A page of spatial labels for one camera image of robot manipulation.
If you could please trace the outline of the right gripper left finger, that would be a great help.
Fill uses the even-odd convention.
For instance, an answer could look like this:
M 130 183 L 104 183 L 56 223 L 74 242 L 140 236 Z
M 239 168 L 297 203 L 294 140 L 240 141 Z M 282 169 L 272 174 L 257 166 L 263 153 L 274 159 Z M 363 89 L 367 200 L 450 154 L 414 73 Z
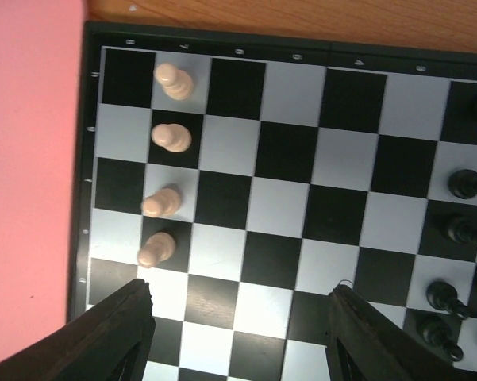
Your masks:
M 155 328 L 149 286 L 134 279 L 0 362 L 0 380 L 142 380 Z

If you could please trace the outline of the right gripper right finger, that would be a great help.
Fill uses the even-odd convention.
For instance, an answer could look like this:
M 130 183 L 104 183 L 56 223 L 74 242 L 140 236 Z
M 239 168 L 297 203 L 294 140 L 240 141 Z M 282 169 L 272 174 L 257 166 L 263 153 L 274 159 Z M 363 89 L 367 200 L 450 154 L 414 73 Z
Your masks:
M 330 379 L 477 380 L 477 372 L 455 368 L 457 362 L 427 345 L 417 326 L 413 339 L 350 287 L 337 286 L 329 299 Z

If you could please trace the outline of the white pawn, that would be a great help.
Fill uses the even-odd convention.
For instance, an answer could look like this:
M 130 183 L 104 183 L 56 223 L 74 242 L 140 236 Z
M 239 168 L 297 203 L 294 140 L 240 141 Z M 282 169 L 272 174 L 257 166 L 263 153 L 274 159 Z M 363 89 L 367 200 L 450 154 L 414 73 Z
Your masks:
M 149 237 L 137 253 L 137 262 L 141 267 L 152 268 L 168 260 L 175 253 L 176 243 L 172 235 L 158 232 Z
M 152 129 L 154 144 L 169 152 L 185 152 L 191 145 L 190 131 L 180 124 L 158 124 Z
M 181 205 L 180 193 L 175 189 L 165 187 L 145 198 L 141 204 L 141 210 L 147 217 L 165 217 L 175 214 Z
M 164 93 L 174 100 L 187 99 L 193 92 L 194 82 L 191 76 L 171 63 L 158 65 L 154 76 Z

